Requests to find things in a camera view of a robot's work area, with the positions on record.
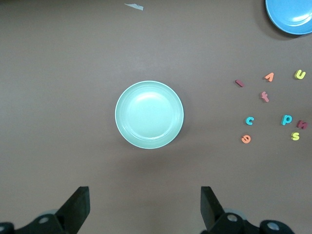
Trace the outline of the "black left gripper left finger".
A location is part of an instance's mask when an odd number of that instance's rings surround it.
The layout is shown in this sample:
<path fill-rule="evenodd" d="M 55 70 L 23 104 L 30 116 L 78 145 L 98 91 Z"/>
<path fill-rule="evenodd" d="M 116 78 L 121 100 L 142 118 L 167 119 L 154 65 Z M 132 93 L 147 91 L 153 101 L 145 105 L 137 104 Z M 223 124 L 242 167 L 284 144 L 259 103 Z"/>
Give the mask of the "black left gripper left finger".
<path fill-rule="evenodd" d="M 15 229 L 11 222 L 2 222 L 2 234 L 76 234 L 90 213 L 88 186 L 79 187 L 55 214 L 43 214 L 26 226 Z"/>

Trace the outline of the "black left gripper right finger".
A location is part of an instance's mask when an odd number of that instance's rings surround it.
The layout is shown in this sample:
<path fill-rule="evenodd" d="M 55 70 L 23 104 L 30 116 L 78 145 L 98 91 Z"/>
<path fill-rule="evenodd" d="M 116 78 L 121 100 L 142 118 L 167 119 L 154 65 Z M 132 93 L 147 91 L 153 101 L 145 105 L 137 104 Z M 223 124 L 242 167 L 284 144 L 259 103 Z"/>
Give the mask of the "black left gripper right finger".
<path fill-rule="evenodd" d="M 223 209 L 209 186 L 201 187 L 200 212 L 206 227 L 203 234 L 293 234 L 285 223 L 263 220 L 255 226 L 237 213 Z"/>

